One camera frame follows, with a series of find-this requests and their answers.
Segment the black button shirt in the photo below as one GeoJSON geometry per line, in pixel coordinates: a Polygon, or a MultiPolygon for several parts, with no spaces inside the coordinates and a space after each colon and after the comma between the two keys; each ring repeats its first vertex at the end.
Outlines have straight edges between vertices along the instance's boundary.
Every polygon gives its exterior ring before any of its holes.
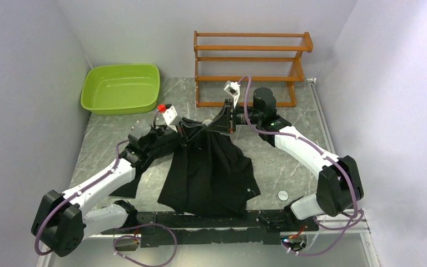
{"type": "Polygon", "coordinates": [[[227,135],[205,130],[169,155],[157,202],[176,212],[242,216],[247,202],[261,194],[252,160],[227,135]]]}

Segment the white round brooch back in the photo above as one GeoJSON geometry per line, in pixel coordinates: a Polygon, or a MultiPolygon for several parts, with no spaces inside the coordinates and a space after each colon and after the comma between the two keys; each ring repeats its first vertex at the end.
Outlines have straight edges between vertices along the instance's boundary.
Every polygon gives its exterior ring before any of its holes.
{"type": "Polygon", "coordinates": [[[285,190],[280,190],[278,193],[277,193],[277,197],[279,198],[279,200],[281,200],[281,201],[287,201],[288,200],[288,198],[289,198],[289,195],[288,195],[288,193],[285,191],[285,190]]]}

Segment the orange round brooch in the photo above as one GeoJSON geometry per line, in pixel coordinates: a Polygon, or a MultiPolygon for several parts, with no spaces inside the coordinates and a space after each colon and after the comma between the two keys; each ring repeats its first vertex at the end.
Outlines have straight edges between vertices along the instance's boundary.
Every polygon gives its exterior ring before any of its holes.
{"type": "Polygon", "coordinates": [[[204,125],[208,126],[208,125],[210,125],[212,123],[212,120],[204,120],[202,123],[204,125]]]}

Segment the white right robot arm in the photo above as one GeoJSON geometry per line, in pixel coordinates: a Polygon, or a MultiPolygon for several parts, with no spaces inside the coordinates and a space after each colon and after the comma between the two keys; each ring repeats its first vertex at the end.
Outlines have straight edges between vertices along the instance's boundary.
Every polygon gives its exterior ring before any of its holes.
{"type": "Polygon", "coordinates": [[[254,90],[253,104],[239,104],[237,83],[224,89],[229,94],[221,111],[208,125],[210,131],[232,134],[237,125],[251,124],[261,139],[303,164],[317,178],[316,193],[285,206],[284,225],[296,231],[305,219],[326,214],[337,216],[364,196],[356,161],[340,157],[307,139],[288,120],[277,114],[276,98],[269,88],[254,90]]]}

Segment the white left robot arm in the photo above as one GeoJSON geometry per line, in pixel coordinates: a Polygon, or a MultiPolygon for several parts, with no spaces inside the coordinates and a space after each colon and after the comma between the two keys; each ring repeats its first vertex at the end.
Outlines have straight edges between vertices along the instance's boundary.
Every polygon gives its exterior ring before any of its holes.
{"type": "Polygon", "coordinates": [[[129,134],[116,145],[115,159],[96,175],[62,193],[46,193],[31,228],[35,252],[66,256],[94,234],[133,232],[140,226],[138,211],[125,198],[136,195],[142,174],[155,159],[186,146],[207,127],[183,117],[151,127],[140,137],[129,134]]]}

